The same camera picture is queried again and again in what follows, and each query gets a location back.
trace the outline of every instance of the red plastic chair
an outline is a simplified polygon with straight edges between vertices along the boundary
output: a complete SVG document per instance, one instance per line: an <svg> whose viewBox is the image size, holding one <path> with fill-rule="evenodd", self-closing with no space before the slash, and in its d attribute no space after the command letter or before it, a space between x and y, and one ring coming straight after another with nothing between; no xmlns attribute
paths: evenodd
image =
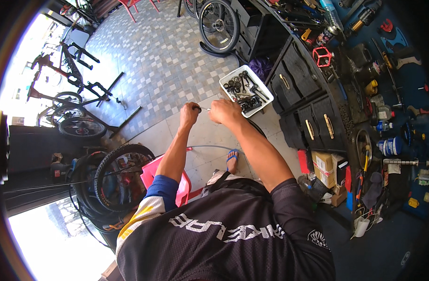
<svg viewBox="0 0 429 281"><path fill-rule="evenodd" d="M161 162L161 159L164 155L156 158L152 162L148 163L143 167L143 174L141 175L141 180L144 183L146 189L149 189L150 185L154 181L155 173L157 172L158 165ZM191 181L187 173L183 170L182 179L178 186L177 196L175 197L175 205L180 207L181 205L187 204L188 200L199 195L202 192L202 188L191 192Z"/></svg>
<svg viewBox="0 0 429 281"><path fill-rule="evenodd" d="M138 9L136 8L136 3L138 3L141 0L118 0L122 5L124 5L124 7L127 9L128 14L130 15L130 17L132 18L133 22L136 23L135 18L133 17L132 13L130 12L130 7L134 7L136 13L138 13ZM155 10L157 10L157 12L159 13L160 11L158 10L157 6L155 6L154 1L149 0L150 3L152 3L152 6L154 6Z"/></svg>

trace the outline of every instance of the water bottle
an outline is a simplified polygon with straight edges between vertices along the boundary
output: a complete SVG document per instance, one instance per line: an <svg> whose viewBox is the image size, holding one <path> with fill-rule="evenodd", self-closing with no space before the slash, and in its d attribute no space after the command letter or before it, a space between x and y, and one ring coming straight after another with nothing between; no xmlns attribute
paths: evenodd
<svg viewBox="0 0 429 281"><path fill-rule="evenodd" d="M389 122L388 120L380 120L378 121L377 126L375 127L377 131L388 131L394 127L394 123Z"/></svg>
<svg viewBox="0 0 429 281"><path fill-rule="evenodd" d="M325 9L325 16L329 23L344 31L344 26L342 26L341 20L331 0L320 0L320 5Z"/></svg>
<svg viewBox="0 0 429 281"><path fill-rule="evenodd" d="M304 193L307 193L307 191L312 188L311 182L307 179L306 176L302 175L298 177L297 182Z"/></svg>

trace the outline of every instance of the cardboard box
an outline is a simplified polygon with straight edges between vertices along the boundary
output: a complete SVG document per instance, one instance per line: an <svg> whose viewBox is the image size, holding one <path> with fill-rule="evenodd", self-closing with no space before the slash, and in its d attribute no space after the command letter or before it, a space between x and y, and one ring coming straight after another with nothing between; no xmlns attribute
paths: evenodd
<svg viewBox="0 0 429 281"><path fill-rule="evenodd" d="M336 185L334 180L333 160L330 153L312 151L314 173L316 177L327 187Z"/></svg>
<svg viewBox="0 0 429 281"><path fill-rule="evenodd" d="M347 192L331 196L331 205L338 207L347 198Z"/></svg>
<svg viewBox="0 0 429 281"><path fill-rule="evenodd" d="M333 192L334 192L334 194L336 194L336 195L339 195L339 194L342 194L343 192L345 192L346 191L346 186L345 185L336 185L334 188L333 188Z"/></svg>
<svg viewBox="0 0 429 281"><path fill-rule="evenodd" d="M317 151L312 151L311 155L313 158L316 177L318 177L327 188L334 188L336 185L342 185L345 175L342 175L341 169L338 168L338 165L347 165L344 164L344 157L337 154Z"/></svg>

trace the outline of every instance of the drawer handle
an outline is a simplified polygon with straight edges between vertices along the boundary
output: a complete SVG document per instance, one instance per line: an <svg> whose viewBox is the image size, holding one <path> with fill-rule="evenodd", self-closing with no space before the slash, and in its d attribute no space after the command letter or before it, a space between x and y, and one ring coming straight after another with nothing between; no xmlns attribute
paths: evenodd
<svg viewBox="0 0 429 281"><path fill-rule="evenodd" d="M308 119L305 119L305 123L307 124L307 129L308 129L308 132L310 133L311 140L314 140L313 127L311 127L311 124L310 122L308 122Z"/></svg>
<svg viewBox="0 0 429 281"><path fill-rule="evenodd" d="M280 74L280 79L283 81L287 89L290 89L289 83L286 81L286 78Z"/></svg>
<svg viewBox="0 0 429 281"><path fill-rule="evenodd" d="M330 118L327 116L327 114L324 114L325 123L327 124L328 132L330 133L330 138L334 139L334 131L333 126L331 125Z"/></svg>

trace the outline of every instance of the black drawer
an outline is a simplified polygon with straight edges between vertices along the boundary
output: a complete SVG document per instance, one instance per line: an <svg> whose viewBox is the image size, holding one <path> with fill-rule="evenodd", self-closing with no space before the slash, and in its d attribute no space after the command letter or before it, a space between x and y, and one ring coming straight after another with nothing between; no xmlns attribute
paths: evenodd
<svg viewBox="0 0 429 281"><path fill-rule="evenodd" d="M245 25L243 24L242 21L240 21L240 26L241 26L241 35L244 37L244 39L246 40L247 43L249 43L249 46L253 46L254 42L255 42L255 35L252 35L252 33L249 31L250 27L245 27Z"/></svg>
<svg viewBox="0 0 429 281"><path fill-rule="evenodd" d="M330 98L327 97L312 104L314 117L316 119L319 136L324 147L326 149L338 149L344 150L344 144L342 143L342 132L339 129L340 123L342 122L341 116L335 116ZM330 123L332 129L332 135L330 135L327 124Z"/></svg>
<svg viewBox="0 0 429 281"><path fill-rule="evenodd" d="M291 107L292 104L289 103L280 84L273 85L272 82L270 82L268 88L274 96L272 106L274 107L277 114L282 115L288 108Z"/></svg>
<svg viewBox="0 0 429 281"><path fill-rule="evenodd" d="M249 0L232 0L231 7L238 13L240 21L245 26L258 26L260 24L262 13Z"/></svg>
<svg viewBox="0 0 429 281"><path fill-rule="evenodd" d="M250 46L247 44L246 40L243 36L240 35L238 39L238 43L236 43L236 49L240 53L240 55L246 60L249 61L250 58Z"/></svg>
<svg viewBox="0 0 429 281"><path fill-rule="evenodd" d="M288 74L282 63L280 63L275 69L274 77L271 82L274 88L276 85L280 85L283 94L291 105L301 100L299 93L297 93L296 88L294 87L292 76Z"/></svg>
<svg viewBox="0 0 429 281"><path fill-rule="evenodd" d="M311 106L301 108L297 112L308 146L314 149L324 149L325 147L319 136L319 128L314 119Z"/></svg>
<svg viewBox="0 0 429 281"><path fill-rule="evenodd" d="M285 137L285 141L290 148L306 149L301 134L300 123L294 114L280 118L280 127Z"/></svg>
<svg viewBox="0 0 429 281"><path fill-rule="evenodd" d="M290 44L283 61L302 96L307 97L321 89L314 81L307 62L302 58L294 43Z"/></svg>

